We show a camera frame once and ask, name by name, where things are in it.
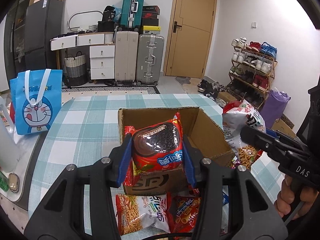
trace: white plastic jug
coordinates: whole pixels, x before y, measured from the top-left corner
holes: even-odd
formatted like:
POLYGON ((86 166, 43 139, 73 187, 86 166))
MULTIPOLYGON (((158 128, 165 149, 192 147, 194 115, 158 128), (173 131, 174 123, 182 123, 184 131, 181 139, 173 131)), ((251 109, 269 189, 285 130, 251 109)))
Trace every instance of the white plastic jug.
POLYGON ((21 151, 13 140, 14 124, 8 114, 2 97, 0 97, 0 110, 2 110, 10 125, 8 131, 0 119, 0 167, 4 172, 11 172, 17 166, 21 151))

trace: tablecloth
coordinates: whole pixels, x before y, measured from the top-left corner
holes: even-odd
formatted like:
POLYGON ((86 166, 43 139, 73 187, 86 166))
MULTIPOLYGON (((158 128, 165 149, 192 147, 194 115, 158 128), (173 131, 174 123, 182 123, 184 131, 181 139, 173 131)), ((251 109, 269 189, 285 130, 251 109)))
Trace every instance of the tablecloth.
MULTIPOLYGON (((202 108, 222 128, 222 109, 213 100, 199 94, 92 96, 66 102, 48 132, 36 163, 29 195, 29 217, 67 164, 74 163, 78 167, 91 165, 120 145, 120 108, 186 106, 202 108)), ((282 174, 267 155, 263 155, 252 166, 252 174, 271 201, 274 201, 280 191, 282 174)), ((112 189, 112 195, 117 193, 123 193, 123 188, 112 189)), ((84 226, 86 233, 90 234, 88 185, 84 194, 84 226)), ((154 230, 147 228, 136 237, 141 239, 151 236, 154 230)))

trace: screw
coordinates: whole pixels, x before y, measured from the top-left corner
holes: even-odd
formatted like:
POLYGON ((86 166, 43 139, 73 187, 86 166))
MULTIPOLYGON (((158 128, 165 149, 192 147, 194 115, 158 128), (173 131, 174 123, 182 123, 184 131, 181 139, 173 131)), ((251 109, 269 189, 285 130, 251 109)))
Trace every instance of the screw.
POLYGON ((69 165, 67 165, 66 169, 67 169, 67 171, 73 171, 75 169, 75 167, 76 166, 74 164, 69 164, 69 165))
POLYGON ((210 164, 211 163, 211 160, 209 158, 203 158, 202 159, 202 163, 203 164, 210 164))
POLYGON ((239 165, 239 166, 238 166, 238 170, 239 170, 239 171, 246 171, 247 168, 246 168, 245 166, 243 166, 243 165, 239 165))
POLYGON ((110 163, 111 162, 111 159, 109 158, 109 157, 103 157, 102 159, 101 159, 101 162, 102 163, 110 163))

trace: purple bag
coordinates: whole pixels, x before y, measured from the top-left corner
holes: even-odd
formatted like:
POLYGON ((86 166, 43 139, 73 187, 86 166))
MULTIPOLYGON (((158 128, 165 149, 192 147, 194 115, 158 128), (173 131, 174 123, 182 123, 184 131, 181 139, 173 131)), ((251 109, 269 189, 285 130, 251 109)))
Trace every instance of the purple bag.
POLYGON ((266 128, 271 129, 276 119, 280 119, 291 97, 278 90, 271 90, 263 109, 260 111, 266 128))

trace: gray suitcase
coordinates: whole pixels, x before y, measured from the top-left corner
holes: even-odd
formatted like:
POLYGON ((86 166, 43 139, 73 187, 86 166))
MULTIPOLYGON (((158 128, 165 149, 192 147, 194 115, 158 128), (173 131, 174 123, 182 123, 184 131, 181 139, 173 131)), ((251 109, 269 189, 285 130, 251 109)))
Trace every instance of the gray suitcase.
POLYGON ((115 80, 134 81, 136 76, 137 32, 117 32, 115 52, 115 80))
POLYGON ((141 83, 158 84, 164 48, 164 37, 154 34, 139 35, 136 80, 141 83))

